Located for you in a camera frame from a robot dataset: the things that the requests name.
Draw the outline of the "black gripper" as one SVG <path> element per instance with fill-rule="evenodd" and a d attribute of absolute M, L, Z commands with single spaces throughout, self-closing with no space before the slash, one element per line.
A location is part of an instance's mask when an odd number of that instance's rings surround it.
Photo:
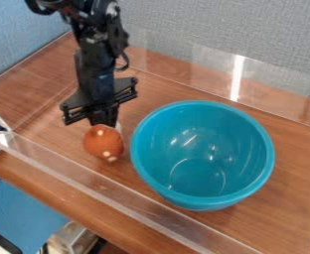
<path fill-rule="evenodd" d="M 63 112 L 62 120 L 70 125 L 86 119 L 90 125 L 116 126 L 118 106 L 137 96 L 136 77 L 122 77 L 113 80 L 112 91 L 94 99 L 87 91 L 77 88 L 70 97 L 59 104 Z"/>

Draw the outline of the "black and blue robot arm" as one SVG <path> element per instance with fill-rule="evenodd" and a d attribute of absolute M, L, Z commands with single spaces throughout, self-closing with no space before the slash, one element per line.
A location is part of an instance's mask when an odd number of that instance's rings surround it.
<path fill-rule="evenodd" d="M 77 91 L 59 104 L 63 123 L 86 119 L 91 126 L 116 126 L 118 106 L 137 96 L 137 78 L 116 78 L 129 67 L 124 52 L 128 33 L 122 29 L 117 0 L 25 0 L 30 11 L 59 13 L 70 25 L 78 49 L 74 54 Z"/>

